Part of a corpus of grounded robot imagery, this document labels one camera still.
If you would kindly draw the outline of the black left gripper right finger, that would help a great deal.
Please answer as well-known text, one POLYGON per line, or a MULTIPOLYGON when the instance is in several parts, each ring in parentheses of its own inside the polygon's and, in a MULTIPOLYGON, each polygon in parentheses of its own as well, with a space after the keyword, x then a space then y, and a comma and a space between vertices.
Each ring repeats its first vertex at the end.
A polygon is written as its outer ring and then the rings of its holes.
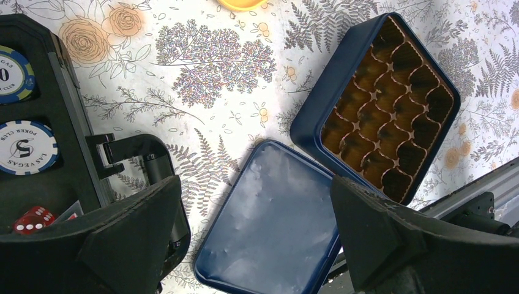
POLYGON ((334 176, 330 197, 353 288, 517 293, 518 239, 455 225, 334 176))

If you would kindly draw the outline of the blue tin with brown insert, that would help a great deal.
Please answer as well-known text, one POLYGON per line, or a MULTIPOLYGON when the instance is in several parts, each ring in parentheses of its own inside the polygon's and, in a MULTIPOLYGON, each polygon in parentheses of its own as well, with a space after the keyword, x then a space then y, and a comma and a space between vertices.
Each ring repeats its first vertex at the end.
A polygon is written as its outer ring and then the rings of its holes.
POLYGON ((461 106, 396 12, 349 28, 289 131, 326 168, 408 205, 461 106))

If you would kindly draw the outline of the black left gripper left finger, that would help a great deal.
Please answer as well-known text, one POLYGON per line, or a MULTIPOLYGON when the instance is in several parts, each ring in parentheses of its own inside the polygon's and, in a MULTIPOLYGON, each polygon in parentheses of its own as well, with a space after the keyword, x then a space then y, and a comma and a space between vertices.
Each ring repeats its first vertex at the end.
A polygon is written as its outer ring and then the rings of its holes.
POLYGON ((2 293, 155 293, 181 180, 26 236, 1 236, 2 293))

